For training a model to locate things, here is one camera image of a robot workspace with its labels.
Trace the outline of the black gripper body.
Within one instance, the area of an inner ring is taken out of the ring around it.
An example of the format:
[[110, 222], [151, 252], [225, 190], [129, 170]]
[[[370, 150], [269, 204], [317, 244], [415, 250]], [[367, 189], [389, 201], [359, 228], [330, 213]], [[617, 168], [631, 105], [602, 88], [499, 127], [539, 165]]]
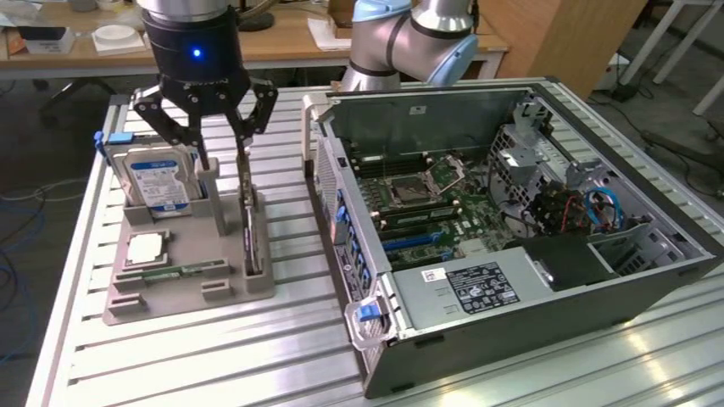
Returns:
[[218, 9], [209, 16], [193, 19], [149, 8], [142, 12], [161, 71], [161, 94], [185, 112], [201, 115], [237, 108], [251, 89], [235, 9]]

